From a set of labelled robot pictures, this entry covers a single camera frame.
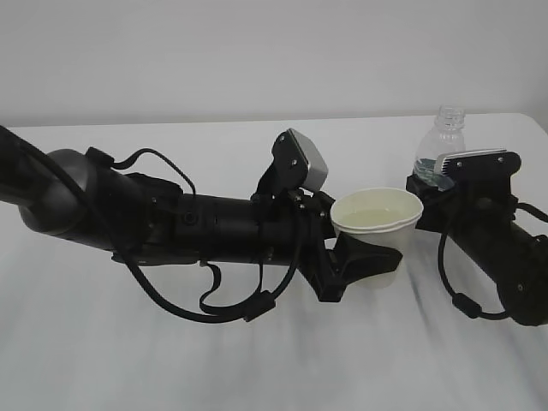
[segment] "plastic bottle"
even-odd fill
[[[434,164],[440,154],[466,150],[462,135],[464,116],[462,107],[440,106],[434,127],[424,136],[417,150],[413,173],[440,191],[452,188],[454,183],[449,177],[434,174]]]

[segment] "black robotic arm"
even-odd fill
[[[183,193],[174,182],[118,172],[147,153],[161,157],[192,193]],[[237,200],[196,194],[190,179],[152,149],[138,150],[120,163],[95,148],[86,154],[58,150],[45,155],[0,127],[0,200],[19,206],[24,223],[34,231],[111,252],[154,302],[193,321],[255,319],[275,306],[297,269],[320,301],[338,302],[349,284],[398,267],[402,255],[397,250],[344,233],[333,249],[325,248],[325,239],[335,237],[330,219],[334,200],[321,191],[327,167],[307,137],[287,130],[276,139],[272,155],[251,199]],[[492,155],[445,159],[443,172],[456,182],[446,193],[410,176],[408,190],[425,205],[418,228],[442,233],[440,274],[453,303],[466,315],[545,324],[548,241],[545,236],[531,237],[512,221],[520,205],[511,195],[509,177],[519,169],[519,157],[508,152],[494,155],[495,164]],[[529,211],[545,217],[533,207]],[[506,308],[502,315],[490,318],[450,287],[443,265],[447,236],[497,284]],[[212,261],[257,264],[261,278],[265,264],[289,268],[272,291],[263,290],[261,282],[240,304],[212,307],[205,299],[221,281],[221,271]],[[200,298],[204,313],[165,300],[141,270],[146,265],[197,262],[209,267],[214,279],[211,290]]]

